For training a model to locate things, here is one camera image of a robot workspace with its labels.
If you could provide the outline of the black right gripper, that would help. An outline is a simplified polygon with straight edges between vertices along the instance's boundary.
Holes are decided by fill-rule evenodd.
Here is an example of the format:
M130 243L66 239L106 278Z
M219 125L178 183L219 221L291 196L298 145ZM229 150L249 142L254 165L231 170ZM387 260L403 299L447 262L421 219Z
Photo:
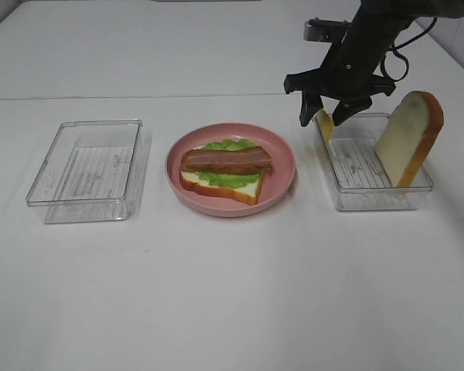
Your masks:
M392 36L347 36L341 43L330 47L319 68L287 75L285 92L302 92L300 125L306 127L324 108L321 96L340 100L332 113L334 125L339 126L370 108L370 96L391 95L395 83L374 71L394 41Z

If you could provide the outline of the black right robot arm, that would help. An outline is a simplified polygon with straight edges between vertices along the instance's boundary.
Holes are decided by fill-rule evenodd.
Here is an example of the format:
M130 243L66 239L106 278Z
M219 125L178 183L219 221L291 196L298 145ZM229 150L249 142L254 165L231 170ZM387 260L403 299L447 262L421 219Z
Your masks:
M462 18L464 1L362 1L351 22L307 21L304 39L329 43L330 48L319 68L289 74L284 80L287 94L302 94L301 126L323 107L323 97L339 102L332 118L340 125L368 109L373 95L390 96L394 80L374 71L399 33L420 17Z

